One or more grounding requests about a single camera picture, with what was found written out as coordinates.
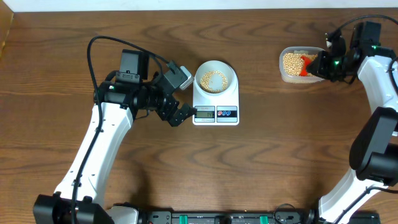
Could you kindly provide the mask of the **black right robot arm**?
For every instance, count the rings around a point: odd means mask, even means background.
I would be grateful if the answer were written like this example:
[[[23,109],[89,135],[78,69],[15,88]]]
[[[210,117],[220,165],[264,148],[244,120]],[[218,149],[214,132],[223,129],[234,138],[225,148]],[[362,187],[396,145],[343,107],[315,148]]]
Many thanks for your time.
[[[341,29],[326,34],[328,50],[306,66],[324,80],[359,80],[372,115],[357,135],[349,152],[347,173],[310,210],[306,223],[349,223],[352,215],[378,192],[393,194],[397,184],[397,55],[382,47],[381,24],[367,16],[353,20],[353,34],[345,44]]]

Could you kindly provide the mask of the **orange measuring scoop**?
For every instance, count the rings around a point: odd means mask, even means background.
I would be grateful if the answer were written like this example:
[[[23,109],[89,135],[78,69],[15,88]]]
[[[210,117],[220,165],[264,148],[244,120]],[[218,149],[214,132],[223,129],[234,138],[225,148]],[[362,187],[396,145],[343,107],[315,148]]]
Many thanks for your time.
[[[312,60],[304,55],[301,56],[300,58],[303,60],[303,67],[299,75],[301,77],[306,77],[308,75],[307,66],[312,63]]]

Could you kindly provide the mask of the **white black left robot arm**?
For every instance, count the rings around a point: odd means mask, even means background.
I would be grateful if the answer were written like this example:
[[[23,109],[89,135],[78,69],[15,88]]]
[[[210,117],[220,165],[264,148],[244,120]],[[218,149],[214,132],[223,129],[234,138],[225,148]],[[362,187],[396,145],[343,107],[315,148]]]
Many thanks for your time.
[[[36,223],[144,223],[146,216],[122,203],[103,208],[109,173],[118,149],[137,119],[137,112],[156,112],[172,127],[196,113],[173,97],[192,82],[192,74],[174,61],[166,73],[147,79],[149,59],[145,52],[124,49],[119,70],[107,75],[95,98],[85,138],[68,173],[53,195],[39,195],[33,207]]]

